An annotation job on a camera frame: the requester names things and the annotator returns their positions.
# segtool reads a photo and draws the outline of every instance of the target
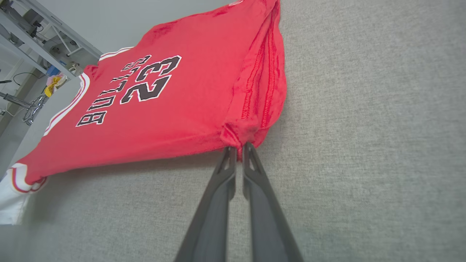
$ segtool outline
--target floor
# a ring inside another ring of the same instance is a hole
[[[80,64],[82,68],[89,64],[97,64],[97,59],[92,57],[84,50],[77,52],[71,59]],[[32,101],[38,97],[44,90],[47,77],[44,76],[37,80],[31,91],[26,96],[26,101]],[[21,144],[29,126],[22,121],[24,110],[17,113],[11,120],[5,132],[0,136],[0,174],[3,176],[5,171],[10,167],[13,155]]]
[[[134,11],[144,0],[47,2],[121,47],[140,39],[131,28],[149,26],[138,19],[166,12]],[[287,98],[258,155],[304,261],[466,261],[465,3],[281,0]],[[119,32],[100,27],[107,19]],[[56,175],[26,225],[0,226],[0,260],[173,261],[217,158]],[[236,179],[228,261],[244,262],[251,230],[240,165]]]

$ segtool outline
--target cable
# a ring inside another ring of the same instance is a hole
[[[29,72],[19,73],[19,74],[16,74],[16,75],[13,76],[13,82],[15,82],[17,85],[20,85],[20,84],[18,84],[18,82],[16,82],[16,80],[15,80],[14,78],[15,78],[16,76],[22,75],[22,74],[31,74],[31,75],[35,76],[37,79],[39,79],[39,77],[36,76],[36,75],[34,75],[33,73],[29,73]]]
[[[23,23],[23,22],[20,22],[20,21],[16,20],[10,13],[8,13],[8,15],[11,17],[11,19],[15,20],[15,21],[18,22],[18,23],[21,23],[21,24],[26,25],[26,26],[28,26],[28,27],[31,26],[30,24],[25,24],[25,23]],[[36,34],[39,34],[39,32],[42,32],[43,30],[44,30],[44,27],[42,27],[42,30],[41,30],[41,31],[36,31]],[[45,37],[43,34],[40,34],[40,35],[41,35],[43,38],[45,38],[47,41],[52,41],[52,42],[54,42],[55,44],[59,45],[59,43],[53,41],[52,39],[49,39],[49,38]]]
[[[7,112],[8,114],[10,114],[12,117],[15,117],[15,116],[16,116],[17,114],[19,114],[23,109],[24,109],[24,107],[21,108],[21,109],[20,109],[18,112],[16,112],[16,114],[14,114],[14,115],[12,115],[12,114],[11,114],[8,110],[6,110],[6,109],[5,109],[5,112]]]

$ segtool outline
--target jersey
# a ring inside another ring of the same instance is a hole
[[[260,145],[286,94],[279,18],[278,0],[240,0],[102,55],[0,191],[37,191],[76,168]]]

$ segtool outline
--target wall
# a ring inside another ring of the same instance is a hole
[[[10,53],[10,51],[1,44],[0,44],[0,53],[1,53],[0,80],[5,80],[8,73],[10,73],[10,71],[13,69],[13,67],[18,62],[18,58],[13,53]],[[5,84],[0,84],[0,92],[2,91],[4,86]]]
[[[136,45],[152,26],[235,0],[37,0],[103,53]]]

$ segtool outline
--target white jersey trim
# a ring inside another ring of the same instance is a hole
[[[0,181],[0,224],[19,225],[32,193],[47,182],[42,178],[33,185],[26,183],[27,165],[16,163]]]
[[[124,48],[118,50],[117,52],[105,53],[105,54],[103,54],[103,55],[100,56],[99,61],[102,61],[102,60],[104,60],[105,58],[109,58],[109,57],[112,57],[112,56],[116,56],[116,55],[118,55],[118,54],[121,54],[121,53],[123,53],[123,52],[126,52],[126,51],[130,50],[131,48],[133,48],[133,47],[124,47]]]
[[[64,109],[62,109],[61,111],[59,111],[58,113],[56,113],[51,119],[50,119],[50,122],[48,124],[48,127],[45,129],[45,133],[44,133],[44,136],[48,135],[48,133],[50,132],[50,130],[52,130],[52,128],[58,124],[58,122],[60,120],[62,120],[66,114],[68,114],[68,112],[70,112],[74,106],[76,106],[78,104],[78,102],[81,100],[81,98],[84,96],[84,94],[86,94],[87,90],[89,89],[89,85],[90,85],[90,79],[89,79],[89,76],[85,73],[82,73],[80,76],[79,76],[79,79],[81,80],[81,88],[79,89],[77,95],[75,96],[75,98],[73,99],[73,101],[71,101],[71,104],[69,104],[67,107],[65,107]]]

